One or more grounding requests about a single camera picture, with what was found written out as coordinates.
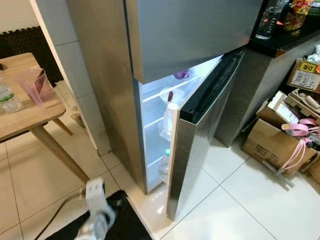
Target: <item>stainless steel refrigerator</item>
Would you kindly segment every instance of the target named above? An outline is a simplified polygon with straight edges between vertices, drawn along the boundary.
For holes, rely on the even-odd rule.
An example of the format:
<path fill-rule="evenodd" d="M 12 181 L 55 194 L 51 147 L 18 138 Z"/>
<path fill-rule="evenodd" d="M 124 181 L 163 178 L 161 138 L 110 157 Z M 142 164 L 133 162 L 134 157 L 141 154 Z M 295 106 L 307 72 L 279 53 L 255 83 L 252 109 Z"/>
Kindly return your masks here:
<path fill-rule="evenodd" d="M 170 149 L 172 220 L 202 167 L 262 1 L 68 0 L 112 150 L 145 194 L 162 183 Z M 182 79 L 173 75 L 181 71 Z M 169 95 L 178 109 L 164 137 Z"/>

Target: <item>floor mat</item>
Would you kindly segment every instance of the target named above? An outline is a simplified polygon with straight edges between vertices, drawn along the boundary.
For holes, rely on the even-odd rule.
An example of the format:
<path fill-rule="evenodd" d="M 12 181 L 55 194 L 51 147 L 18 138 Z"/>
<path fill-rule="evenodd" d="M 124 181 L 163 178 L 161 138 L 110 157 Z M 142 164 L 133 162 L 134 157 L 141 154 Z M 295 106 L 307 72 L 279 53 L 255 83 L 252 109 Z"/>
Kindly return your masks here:
<path fill-rule="evenodd" d="M 117 191 L 107 198 L 110 205 L 117 201 L 124 191 Z M 146 228 L 138 218 L 137 214 L 131 207 L 127 199 L 125 199 L 125 207 L 117 214 L 113 227 L 106 234 L 106 240 L 152 240 Z M 46 240 L 74 240 L 78 234 L 80 227 L 89 218 L 90 214 L 87 211 L 85 214 L 78 217 L 76 220 L 69 223 L 64 228 L 55 232 Z"/>

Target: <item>tabletop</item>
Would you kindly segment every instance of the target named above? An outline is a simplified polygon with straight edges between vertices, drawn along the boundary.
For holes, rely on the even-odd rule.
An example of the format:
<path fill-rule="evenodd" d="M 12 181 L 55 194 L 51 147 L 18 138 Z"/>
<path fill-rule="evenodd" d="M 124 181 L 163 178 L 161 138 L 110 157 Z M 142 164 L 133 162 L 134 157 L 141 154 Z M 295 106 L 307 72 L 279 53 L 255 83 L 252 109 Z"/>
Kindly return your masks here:
<path fill-rule="evenodd" d="M 65 113 L 66 108 L 55 92 L 43 103 L 43 107 L 39 107 L 16 83 L 15 76 L 18 72 L 39 66 L 32 53 L 2 58 L 0 64 L 5 67 L 5 82 L 10 85 L 13 94 L 22 101 L 22 108 L 17 112 L 6 113 L 0 110 L 0 142 Z"/>

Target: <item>freezer door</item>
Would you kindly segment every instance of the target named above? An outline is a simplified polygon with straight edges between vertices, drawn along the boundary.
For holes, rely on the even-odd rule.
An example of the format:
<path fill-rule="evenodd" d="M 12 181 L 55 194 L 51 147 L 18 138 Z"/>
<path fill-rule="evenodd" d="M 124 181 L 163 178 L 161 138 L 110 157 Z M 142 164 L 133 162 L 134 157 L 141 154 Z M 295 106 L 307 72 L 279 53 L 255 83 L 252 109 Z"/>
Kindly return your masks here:
<path fill-rule="evenodd" d="M 202 170 L 243 54 L 234 51 L 224 55 L 177 114 L 166 209 L 173 221 L 195 190 L 194 183 Z M 195 196 L 192 199 L 194 206 L 203 200 Z"/>
<path fill-rule="evenodd" d="M 135 79 L 149 83 L 247 44 L 262 2 L 126 0 Z"/>

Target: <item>black cord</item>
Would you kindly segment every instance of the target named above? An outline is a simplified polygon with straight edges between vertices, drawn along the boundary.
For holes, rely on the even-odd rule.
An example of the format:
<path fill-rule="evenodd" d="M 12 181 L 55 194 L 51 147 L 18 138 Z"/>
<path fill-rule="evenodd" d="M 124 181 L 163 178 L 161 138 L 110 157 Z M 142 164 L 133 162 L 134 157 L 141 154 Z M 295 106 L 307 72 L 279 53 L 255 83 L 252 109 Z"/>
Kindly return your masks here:
<path fill-rule="evenodd" d="M 80 197 L 80 196 L 83 196 L 83 194 L 84 194 L 84 192 L 81 191 L 81 192 L 77 192 L 77 193 L 75 193 L 75 194 L 67 197 L 67 198 L 63 201 L 63 203 L 60 205 L 60 207 L 57 209 L 57 211 L 55 212 L 55 214 L 52 216 L 52 218 L 50 219 L 50 221 L 45 225 L 45 227 L 41 230 L 41 232 L 38 234 L 38 236 L 35 237 L 34 240 L 37 240 L 37 239 L 41 236 L 41 234 L 44 233 L 44 231 L 49 227 L 49 225 L 52 223 L 52 221 L 55 219 L 55 217 L 58 215 L 58 213 L 60 212 L 60 210 L 64 207 L 64 205 L 65 205 L 67 202 L 69 202 L 69 201 L 71 201 L 71 200 L 73 200 L 73 199 L 75 199 L 75 198 L 78 198 L 78 197 Z"/>

